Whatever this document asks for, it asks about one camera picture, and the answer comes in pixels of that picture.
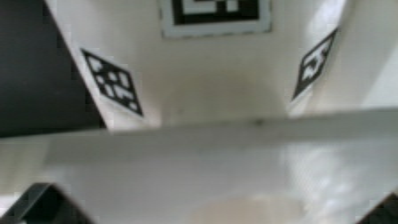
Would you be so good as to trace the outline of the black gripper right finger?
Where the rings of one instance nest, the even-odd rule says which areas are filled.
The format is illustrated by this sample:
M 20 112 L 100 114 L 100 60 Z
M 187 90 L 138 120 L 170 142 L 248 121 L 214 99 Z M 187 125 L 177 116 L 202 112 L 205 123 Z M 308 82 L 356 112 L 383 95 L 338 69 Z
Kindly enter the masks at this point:
M 392 193 L 367 213 L 358 224 L 398 224 L 398 194 Z

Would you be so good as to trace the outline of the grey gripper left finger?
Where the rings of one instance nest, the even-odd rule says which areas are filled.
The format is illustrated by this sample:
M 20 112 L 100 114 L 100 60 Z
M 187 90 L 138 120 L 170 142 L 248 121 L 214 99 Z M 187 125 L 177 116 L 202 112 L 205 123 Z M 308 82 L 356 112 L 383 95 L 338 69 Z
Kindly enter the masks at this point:
M 0 224 L 97 224 L 54 183 L 35 183 L 6 213 Z

